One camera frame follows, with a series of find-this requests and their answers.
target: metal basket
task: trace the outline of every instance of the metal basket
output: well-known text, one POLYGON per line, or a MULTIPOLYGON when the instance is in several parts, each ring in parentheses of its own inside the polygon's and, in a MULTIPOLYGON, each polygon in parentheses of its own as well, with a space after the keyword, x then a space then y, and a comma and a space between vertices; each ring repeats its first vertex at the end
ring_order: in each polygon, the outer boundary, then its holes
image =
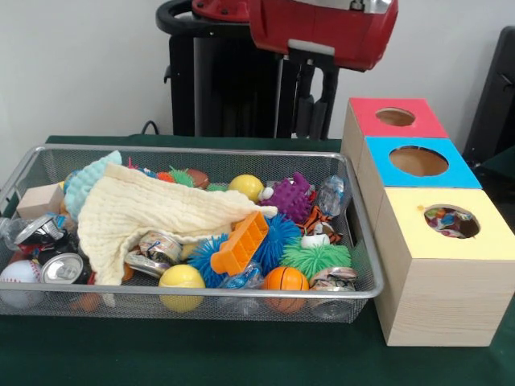
MULTIPOLYGON (((0 302, 0 314, 350 323, 367 300, 381 292, 383 277, 361 193, 350 162, 340 154, 45 145, 31 150, 20 162, 2 189, 0 204, 19 199, 27 188, 58 183, 72 170, 113 150, 121 151, 125 164, 131 157, 133 164, 151 170, 191 167, 208 173, 214 183, 227 183, 244 173, 261 181, 278 181, 299 171, 318 188, 329 175, 339 175, 347 182, 347 199, 333 225, 343 234, 342 243, 349 247, 352 266, 358 272, 356 292, 161 288, 157 280, 136 273, 120 286, 0 283, 0 298, 12 294, 43 298, 37 306, 23 309, 0 302), (163 295, 171 295, 184 308, 191 302, 201 303, 189 312, 176 312, 163 305, 163 295), (87 297, 102 302, 95 310, 77 307, 77 301, 87 297)), ((0 270, 11 256, 1 241, 0 270)))

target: wooden block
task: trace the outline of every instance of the wooden block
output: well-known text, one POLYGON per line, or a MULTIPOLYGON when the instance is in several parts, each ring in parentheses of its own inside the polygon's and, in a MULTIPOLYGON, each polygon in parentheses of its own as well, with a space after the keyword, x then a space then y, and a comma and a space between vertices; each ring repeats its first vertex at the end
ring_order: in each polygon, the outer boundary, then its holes
POLYGON ((385 187, 461 187, 481 185, 445 138, 367 137, 356 173, 373 231, 385 187))
POLYGON ((515 290, 515 236, 477 189, 387 187, 376 227, 385 289, 376 307, 390 346, 488 346, 515 290), (444 236, 433 207, 472 213, 479 232, 444 236))
POLYGON ((365 99, 348 101, 341 153, 357 171, 365 137, 448 138, 423 99, 365 99))
POLYGON ((45 213, 59 213, 64 193, 58 183, 27 189, 16 208, 22 219, 37 219, 45 213))

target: wooden cube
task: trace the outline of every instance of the wooden cube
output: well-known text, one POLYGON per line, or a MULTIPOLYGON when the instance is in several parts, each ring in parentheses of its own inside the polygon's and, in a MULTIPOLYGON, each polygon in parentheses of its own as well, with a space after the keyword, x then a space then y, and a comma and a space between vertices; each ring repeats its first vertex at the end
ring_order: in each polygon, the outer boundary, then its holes
POLYGON ((356 174, 373 230, 385 187, 481 188, 445 138, 367 137, 356 174))
POLYGON ((423 99, 366 99, 348 101, 342 154, 357 171, 365 137, 448 138, 423 99))
POLYGON ((515 236, 477 189, 387 187, 375 232, 385 272, 377 313, 390 346, 488 346, 515 290, 515 236), (472 213, 479 233, 444 236, 427 209, 472 213))
POLYGON ((59 184, 27 189, 16 208, 22 219, 37 219, 45 213, 59 213, 64 193, 59 184))

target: red robot part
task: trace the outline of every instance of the red robot part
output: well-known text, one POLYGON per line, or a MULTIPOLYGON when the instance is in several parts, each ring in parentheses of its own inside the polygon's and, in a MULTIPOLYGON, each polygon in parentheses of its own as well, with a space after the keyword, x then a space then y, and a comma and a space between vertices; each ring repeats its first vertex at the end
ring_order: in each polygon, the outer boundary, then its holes
POLYGON ((192 11, 199 16, 223 22, 249 22, 248 0, 193 0, 192 11))
POLYGON ((253 0, 249 6, 257 47, 284 55, 291 48, 331 55, 336 66, 358 71, 381 60, 398 15, 398 0, 384 14, 293 0, 253 0))

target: round hole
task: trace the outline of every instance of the round hole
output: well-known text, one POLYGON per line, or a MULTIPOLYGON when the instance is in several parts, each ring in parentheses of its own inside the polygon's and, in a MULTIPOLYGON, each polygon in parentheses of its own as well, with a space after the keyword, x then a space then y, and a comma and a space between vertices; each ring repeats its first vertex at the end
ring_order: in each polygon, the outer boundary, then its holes
POLYGON ((449 168, 437 152, 418 146, 403 146, 389 154, 389 160, 400 170, 418 177, 440 175, 449 168))
POLYGON ((407 110, 389 107, 376 112, 379 121, 391 126, 409 126, 415 122, 415 115, 407 110))
POLYGON ((445 237, 468 239, 480 232, 475 216, 461 207, 434 205, 424 212, 427 225, 445 237))

